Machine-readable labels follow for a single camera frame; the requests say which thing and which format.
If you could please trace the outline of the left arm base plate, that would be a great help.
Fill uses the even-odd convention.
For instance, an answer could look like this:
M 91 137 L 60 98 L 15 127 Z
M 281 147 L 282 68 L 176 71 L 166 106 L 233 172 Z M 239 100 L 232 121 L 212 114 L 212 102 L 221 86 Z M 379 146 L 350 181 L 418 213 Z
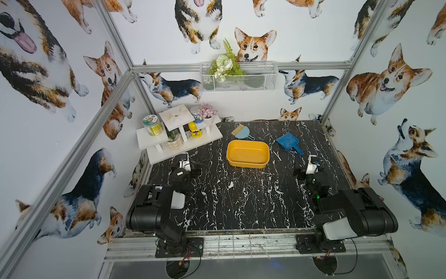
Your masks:
M 201 237 L 188 237 L 181 244 L 158 239 L 155 258 L 201 258 L 203 248 L 204 238 Z

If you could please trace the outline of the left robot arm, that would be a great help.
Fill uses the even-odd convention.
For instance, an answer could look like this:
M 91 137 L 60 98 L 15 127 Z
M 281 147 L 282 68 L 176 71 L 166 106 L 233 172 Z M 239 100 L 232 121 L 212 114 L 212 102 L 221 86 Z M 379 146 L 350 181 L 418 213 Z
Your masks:
M 181 194 L 190 186 L 190 180 L 201 173 L 201 165 L 191 167 L 190 171 L 180 167 L 171 172 L 169 184 L 142 185 L 128 210 L 126 227 L 139 233 L 153 233 L 159 240 L 160 257 L 192 252 L 184 229 L 171 220 L 171 203 L 173 194 Z

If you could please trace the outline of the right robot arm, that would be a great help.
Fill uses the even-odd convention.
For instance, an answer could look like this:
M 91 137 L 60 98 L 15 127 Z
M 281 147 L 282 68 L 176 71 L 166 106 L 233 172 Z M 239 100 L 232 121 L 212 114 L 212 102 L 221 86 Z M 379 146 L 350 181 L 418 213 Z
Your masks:
M 293 174 L 305 182 L 309 205 L 316 215 L 344 213 L 339 220 L 317 225 L 314 244 L 321 246 L 345 239 L 381 236 L 398 230 L 395 215 L 373 189 L 340 189 L 331 195 L 323 172 L 298 168 Z

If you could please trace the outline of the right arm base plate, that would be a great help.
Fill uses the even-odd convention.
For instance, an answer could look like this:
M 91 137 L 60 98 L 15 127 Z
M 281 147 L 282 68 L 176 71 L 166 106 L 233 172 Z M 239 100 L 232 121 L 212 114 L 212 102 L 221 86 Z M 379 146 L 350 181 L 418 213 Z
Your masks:
M 341 240 L 323 240 L 316 235 L 296 235 L 296 249 L 300 254 L 343 253 L 346 252 Z

